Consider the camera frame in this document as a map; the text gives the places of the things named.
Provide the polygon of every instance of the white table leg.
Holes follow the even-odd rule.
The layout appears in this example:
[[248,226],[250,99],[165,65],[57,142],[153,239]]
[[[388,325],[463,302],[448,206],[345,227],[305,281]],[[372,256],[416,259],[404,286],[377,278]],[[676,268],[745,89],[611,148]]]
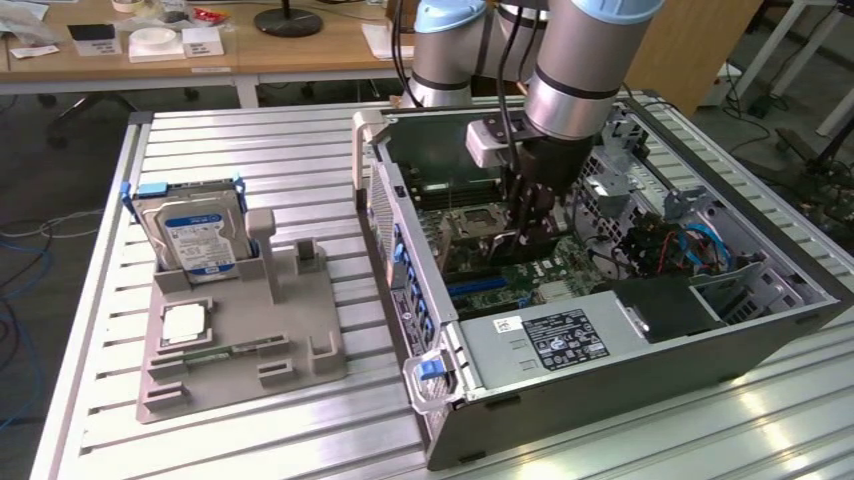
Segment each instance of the white table leg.
[[744,92],[747,91],[747,87],[749,87],[749,84],[755,80],[756,75],[759,74],[759,71],[764,66],[764,63],[768,61],[768,58],[771,58],[771,54],[773,53],[773,50],[776,49],[779,42],[783,41],[783,37],[785,36],[785,33],[791,29],[791,26],[793,25],[795,20],[800,16],[800,13],[803,13],[804,8],[805,8],[805,2],[803,0],[795,0],[791,4],[791,7],[788,7],[788,11],[783,16],[783,19],[779,21],[779,24],[776,25],[773,32],[771,32],[771,36],[764,42],[764,45],[761,45],[761,49],[756,54],[756,58],[753,58],[752,62],[749,62],[747,71],[744,71],[744,74],[741,75],[741,79],[735,85],[735,93],[737,94],[739,97],[743,97]]
[[238,75],[234,77],[234,87],[237,88],[237,98],[240,108],[257,108],[257,75]]
[[854,88],[841,102],[839,102],[839,106],[827,115],[827,118],[815,129],[815,133],[821,137],[831,137],[839,131],[841,123],[848,119],[848,115],[854,115]]
[[771,95],[776,97],[780,97],[783,95],[785,89],[788,88],[788,85],[791,85],[791,82],[800,73],[800,70],[803,70],[805,63],[809,61],[809,58],[815,54],[815,50],[817,50],[817,47],[820,47],[821,43],[824,43],[824,40],[832,32],[832,29],[836,28],[841,17],[844,17],[844,14],[840,11],[835,10],[829,14],[829,17],[824,19],[821,25],[817,27],[817,30],[815,30],[815,33],[812,34],[812,38],[809,38],[809,42],[804,45],[800,53],[797,53],[797,56],[791,62],[791,65],[783,72],[781,77],[779,77],[779,81],[776,82],[776,84],[773,84]]

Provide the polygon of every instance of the warning label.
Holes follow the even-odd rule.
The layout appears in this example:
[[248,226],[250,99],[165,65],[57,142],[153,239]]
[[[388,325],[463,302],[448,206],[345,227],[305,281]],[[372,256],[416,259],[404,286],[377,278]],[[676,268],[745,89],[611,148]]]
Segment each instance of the warning label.
[[576,363],[607,357],[608,349],[583,310],[557,313],[521,323],[543,367],[559,370]]

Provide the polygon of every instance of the aluminum extrusion table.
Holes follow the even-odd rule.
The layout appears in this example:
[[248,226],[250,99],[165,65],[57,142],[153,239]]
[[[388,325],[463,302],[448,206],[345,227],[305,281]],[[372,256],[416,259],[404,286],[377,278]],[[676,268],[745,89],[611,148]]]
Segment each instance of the aluminum extrusion table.
[[[350,203],[350,116],[382,103],[164,113],[128,127],[33,479],[852,478],[848,311],[732,382],[428,472]],[[655,116],[821,265],[852,262],[684,118]],[[652,142],[673,184],[696,182]],[[124,180],[246,179],[281,247],[329,255],[349,374],[341,381],[141,425],[134,406],[153,256],[118,203]]]

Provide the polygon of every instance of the black lamp base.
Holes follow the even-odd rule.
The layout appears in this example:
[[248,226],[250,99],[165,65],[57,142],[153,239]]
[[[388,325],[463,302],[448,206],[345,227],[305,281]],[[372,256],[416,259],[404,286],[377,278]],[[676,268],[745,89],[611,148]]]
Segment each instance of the black lamp base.
[[322,28],[322,19],[305,10],[290,9],[290,18],[284,17],[284,10],[273,8],[254,16],[254,27],[276,37],[306,37]]

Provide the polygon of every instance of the red cable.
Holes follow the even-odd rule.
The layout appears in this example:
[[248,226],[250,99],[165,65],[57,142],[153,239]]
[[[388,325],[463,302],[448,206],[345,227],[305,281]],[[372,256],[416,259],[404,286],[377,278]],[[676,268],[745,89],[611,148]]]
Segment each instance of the red cable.
[[657,272],[661,273],[661,268],[664,268],[664,254],[667,253],[667,247],[669,246],[669,239],[676,234],[676,232],[669,232],[667,237],[664,237],[664,246],[661,247],[661,256],[657,259]]

